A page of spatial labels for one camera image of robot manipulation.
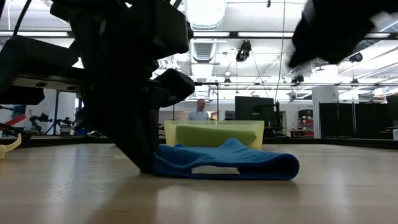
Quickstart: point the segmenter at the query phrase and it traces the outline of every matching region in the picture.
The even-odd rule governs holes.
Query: ceiling-mounted camera
[[[237,62],[244,62],[250,56],[251,51],[251,44],[250,40],[244,40],[241,47],[236,54],[236,61]]]
[[[296,77],[292,78],[292,81],[290,83],[294,83],[294,84],[299,84],[304,82],[304,76],[303,75],[297,75]]]
[[[353,56],[351,56],[350,58],[348,58],[348,60],[353,63],[353,62],[361,62],[363,59],[363,56],[361,53],[356,53]]]

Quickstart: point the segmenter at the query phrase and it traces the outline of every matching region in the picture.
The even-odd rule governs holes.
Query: black partition
[[[355,117],[357,138],[384,138],[382,132],[389,126],[387,104],[355,104]]]
[[[384,103],[320,103],[322,138],[390,139]]]
[[[322,138],[353,138],[353,105],[351,103],[320,103]]]
[[[398,95],[387,96],[389,126],[398,126]]]

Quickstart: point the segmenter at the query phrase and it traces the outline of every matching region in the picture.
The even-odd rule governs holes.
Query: yellow container
[[[166,144],[218,147],[236,138],[247,147],[261,149],[264,121],[165,121]]]

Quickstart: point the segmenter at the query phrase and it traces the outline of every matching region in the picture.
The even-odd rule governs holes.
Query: ceiling light
[[[226,40],[191,40],[193,44],[226,44]]]
[[[350,83],[351,83],[351,84],[359,84],[359,81],[358,81],[357,78],[353,78],[353,79],[350,81]]]
[[[225,78],[224,82],[225,83],[231,83],[231,79],[230,78]]]
[[[238,37],[293,37],[293,32],[239,32]]]
[[[386,33],[386,34],[366,34],[365,38],[380,39],[380,38],[387,38],[389,36],[390,36],[390,33]]]
[[[29,32],[20,31],[18,35],[23,35],[26,37],[70,37],[67,32]],[[1,37],[11,37],[12,31],[0,31]]]
[[[229,32],[194,32],[193,37],[229,37]]]

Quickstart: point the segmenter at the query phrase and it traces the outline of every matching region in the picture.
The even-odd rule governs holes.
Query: translucent plastic bin
[[[218,147],[229,138],[261,149],[263,121],[165,121],[166,144]]]

